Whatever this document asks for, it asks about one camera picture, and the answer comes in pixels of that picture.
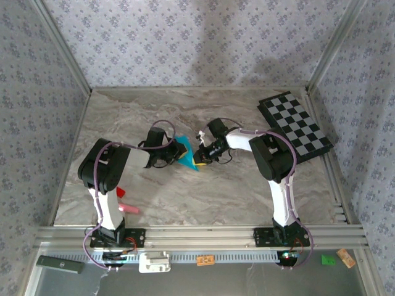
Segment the blue cloth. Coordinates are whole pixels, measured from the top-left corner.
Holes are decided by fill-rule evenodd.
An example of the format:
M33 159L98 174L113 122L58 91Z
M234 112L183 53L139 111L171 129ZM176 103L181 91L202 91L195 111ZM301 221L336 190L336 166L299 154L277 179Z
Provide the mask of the blue cloth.
M178 143L183 144L186 147L186 153L180 157L177 162L184 165L192 170L198 171L198 167L193 163L193 150L192 145L187 136L176 136L175 139Z

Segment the pink marker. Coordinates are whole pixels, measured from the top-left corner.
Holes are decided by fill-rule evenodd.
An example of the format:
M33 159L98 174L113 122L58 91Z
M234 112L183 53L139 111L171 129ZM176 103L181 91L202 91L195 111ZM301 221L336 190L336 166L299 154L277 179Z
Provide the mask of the pink marker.
M139 208L128 205L128 204L124 204L124 203L119 203L118 204L118 209L121 212L124 213L129 213L129 214L133 214L133 215L138 215L140 213Z

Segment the black grey chessboard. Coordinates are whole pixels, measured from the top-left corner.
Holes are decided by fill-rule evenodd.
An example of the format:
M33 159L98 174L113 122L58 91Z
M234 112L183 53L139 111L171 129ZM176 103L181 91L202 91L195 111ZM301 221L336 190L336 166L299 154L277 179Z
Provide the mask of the black grey chessboard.
M291 92L262 99L257 108L272 128L281 129L296 151L298 164L326 154L333 148Z

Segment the black flat bar device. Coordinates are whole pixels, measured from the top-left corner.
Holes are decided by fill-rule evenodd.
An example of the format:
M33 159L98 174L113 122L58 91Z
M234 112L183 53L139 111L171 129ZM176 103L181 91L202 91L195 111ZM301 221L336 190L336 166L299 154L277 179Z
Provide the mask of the black flat bar device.
M79 261L66 260L44 255L40 255L36 261L36 266L74 274L80 274L84 268L84 265L84 263Z

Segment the small brown box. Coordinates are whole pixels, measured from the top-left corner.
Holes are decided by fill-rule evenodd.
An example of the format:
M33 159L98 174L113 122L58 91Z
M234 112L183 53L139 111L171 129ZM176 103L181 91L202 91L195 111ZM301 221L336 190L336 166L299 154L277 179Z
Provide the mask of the small brown box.
M340 260L345 264L347 268L350 269L356 265L355 259L351 257L346 249L339 249L336 254L337 256L339 256Z

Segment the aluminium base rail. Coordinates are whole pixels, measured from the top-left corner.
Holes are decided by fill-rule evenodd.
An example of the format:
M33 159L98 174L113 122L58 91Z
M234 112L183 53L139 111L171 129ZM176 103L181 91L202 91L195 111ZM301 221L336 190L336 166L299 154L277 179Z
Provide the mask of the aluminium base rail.
M147 226L144 246L147 251L252 250L256 243L253 226ZM358 224L309 226L315 250L367 249L364 229ZM84 227L39 228L35 248L81 250Z

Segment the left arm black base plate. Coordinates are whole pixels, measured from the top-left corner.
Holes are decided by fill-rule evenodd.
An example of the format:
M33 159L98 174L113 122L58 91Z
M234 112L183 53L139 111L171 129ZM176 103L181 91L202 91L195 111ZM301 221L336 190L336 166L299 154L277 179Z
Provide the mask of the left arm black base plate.
M142 248L146 230L143 228L120 228L108 230L99 228L91 235L89 246L92 248Z

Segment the aluminium side rail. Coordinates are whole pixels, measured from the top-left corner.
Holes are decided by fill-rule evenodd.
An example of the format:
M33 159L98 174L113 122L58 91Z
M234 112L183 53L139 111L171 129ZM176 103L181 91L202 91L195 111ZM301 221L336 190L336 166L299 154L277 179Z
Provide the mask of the aluminium side rail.
M307 88L303 88L304 101L311 117L314 119L318 127L323 131L323 125L320 122L319 116L314 107L314 102L310 98ZM335 221L337 224L353 224L352 212L350 211L346 196L339 182L338 169L335 166L333 156L327 152L320 156L321 163L325 172L328 187L330 188L331 195L335 201Z
M77 142L78 142L78 137L80 135L81 126L82 126L82 123L83 123L83 120L84 120L84 117L85 117L85 114L86 114L86 110L88 108L88 104L89 104L89 100L91 98L91 94L92 94L92 90L90 90L88 92L88 94L86 96L86 99L84 101L83 108L82 108L82 111L81 111L81 115L80 115L80 117L78 119L77 128L76 128L76 131L75 131L75 133L73 135L73 141L72 141L72 144L70 146L70 149L68 150L67 160L66 160L66 163L65 163L65 168L64 168L64 170L62 172L62 176L60 178L59 187L57 189L57 192L56 192L56 195L55 195L55 198L54 198L54 202L52 204L51 211L49 213L49 218L48 218L48 220L46 222L46 226L53 226L54 225L54 221L55 221L56 215L57 215L57 210L59 208L59 203L60 203L60 200L61 200L61 197L62 197L62 193L63 193L64 186L65 186L65 183L66 183L66 180L67 180L69 169L70 169L70 166L71 166L71 163L72 163L73 153L74 153L74 150L75 150Z

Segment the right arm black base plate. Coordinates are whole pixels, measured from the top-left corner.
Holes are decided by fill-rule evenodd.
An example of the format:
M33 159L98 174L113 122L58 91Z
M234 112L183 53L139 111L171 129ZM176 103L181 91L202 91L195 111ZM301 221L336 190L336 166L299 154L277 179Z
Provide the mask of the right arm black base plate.
M307 231L296 224L289 227L261 227L254 228L253 238L256 247L287 247L290 248L297 242L299 246L309 247L310 239Z

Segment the white plastic bracket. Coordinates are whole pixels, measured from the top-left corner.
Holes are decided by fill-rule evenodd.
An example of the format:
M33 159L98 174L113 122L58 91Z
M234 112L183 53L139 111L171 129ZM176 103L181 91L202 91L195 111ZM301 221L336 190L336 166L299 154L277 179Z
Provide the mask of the white plastic bracket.
M171 270L170 254L165 251L141 253L138 270L142 274L169 272Z

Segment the aluminium frame post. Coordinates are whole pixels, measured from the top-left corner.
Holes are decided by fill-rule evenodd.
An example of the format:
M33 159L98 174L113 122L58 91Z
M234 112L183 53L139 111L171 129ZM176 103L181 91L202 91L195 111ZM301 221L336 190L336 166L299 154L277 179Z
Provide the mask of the aluminium frame post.
M87 80L85 79L81 68L79 67L77 61L75 60L70 48L65 42L62 33L58 29L54 18L52 17L50 11L46 7L44 1L43 0L28 0L28 1L36 11L51 41L54 43L60 56L62 57L68 69L70 70L73 78L77 82L77 85L86 95L90 95L91 88Z
M308 95L313 94L318 88L319 83L328 71L333 59L339 52L343 42L346 40L367 2L368 0L350 0L343 16L340 18L332 36L330 37L312 76L310 77L308 84L306 85Z

